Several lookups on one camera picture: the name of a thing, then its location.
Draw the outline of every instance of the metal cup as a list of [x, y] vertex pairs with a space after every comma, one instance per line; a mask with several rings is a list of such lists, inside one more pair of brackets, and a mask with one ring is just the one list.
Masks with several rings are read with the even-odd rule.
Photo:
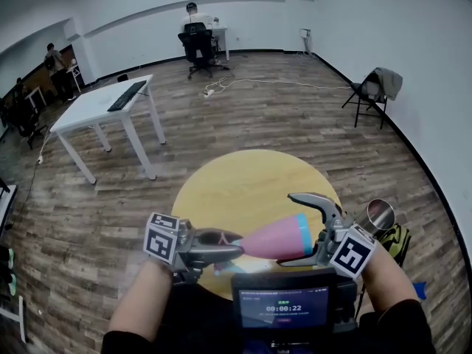
[[395, 224], [395, 212], [383, 199], [374, 199], [367, 208], [355, 219], [355, 222], [371, 235], [379, 238], [387, 229]]

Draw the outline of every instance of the black sleeve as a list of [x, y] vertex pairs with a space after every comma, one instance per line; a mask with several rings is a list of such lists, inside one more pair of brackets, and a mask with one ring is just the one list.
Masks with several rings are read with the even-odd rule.
[[361, 330], [364, 332], [366, 329], [370, 330], [370, 333], [374, 333], [376, 338], [402, 350], [402, 353], [429, 354], [436, 352], [432, 342], [431, 329], [418, 301], [403, 300], [380, 317], [377, 315], [375, 323], [372, 320], [373, 316], [375, 314], [361, 319]]
[[153, 351], [153, 345], [145, 338], [129, 332], [108, 332], [103, 337], [102, 354], [139, 353]]

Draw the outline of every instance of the black backpack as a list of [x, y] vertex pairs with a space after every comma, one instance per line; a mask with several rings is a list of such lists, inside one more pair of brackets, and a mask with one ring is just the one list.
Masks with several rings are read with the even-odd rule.
[[46, 67], [46, 69], [53, 69], [54, 66], [56, 64], [56, 61], [54, 59], [54, 57], [51, 55], [51, 56], [46, 56], [44, 58], [44, 66]]

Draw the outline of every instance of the wooden floor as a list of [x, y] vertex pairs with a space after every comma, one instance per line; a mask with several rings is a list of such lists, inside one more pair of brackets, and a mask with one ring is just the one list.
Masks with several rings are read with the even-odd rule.
[[[238, 54], [230, 65], [236, 79], [346, 86], [318, 61], [296, 55]], [[145, 258], [141, 248], [149, 213], [170, 212], [181, 186], [203, 164], [249, 148], [290, 153], [312, 164], [347, 211], [361, 211], [372, 198], [389, 201], [398, 221], [412, 231], [404, 268], [413, 282], [427, 282], [423, 308], [437, 351], [463, 353], [471, 301], [461, 251], [433, 187], [395, 132], [388, 125], [378, 130], [379, 121], [369, 117], [354, 128], [355, 106], [341, 109], [351, 93], [347, 89], [237, 83], [205, 100], [201, 92], [209, 79], [198, 74], [188, 81], [188, 66], [182, 60], [130, 74], [155, 75], [151, 89], [167, 145], [159, 145], [146, 105], [133, 108], [136, 130], [159, 174], [155, 181], [146, 178], [120, 124], [103, 126], [110, 153], [93, 129], [71, 135], [96, 185], [87, 182], [54, 136], [18, 216], [41, 141], [30, 151], [16, 132], [2, 139], [0, 176], [19, 188], [11, 216], [15, 226], [2, 243], [17, 254], [18, 293], [27, 304], [29, 338], [40, 353], [98, 353], [117, 300]], [[218, 72], [212, 80], [223, 76], [231, 77]], [[42, 118], [53, 123], [65, 108], [49, 106]], [[7, 294], [6, 285], [1, 291]], [[25, 352], [17, 330], [6, 323], [1, 327], [0, 343], [9, 353]]]

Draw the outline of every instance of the keyboard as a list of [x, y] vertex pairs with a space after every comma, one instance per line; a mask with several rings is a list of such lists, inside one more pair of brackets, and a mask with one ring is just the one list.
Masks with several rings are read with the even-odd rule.
[[140, 90], [146, 84], [146, 82], [147, 81], [139, 81], [138, 83], [134, 83], [125, 91], [125, 93], [118, 97], [118, 100], [116, 100], [107, 111], [116, 111], [123, 109], [126, 104], [129, 103], [130, 100], [134, 97], [134, 95], [138, 93], [138, 90]]

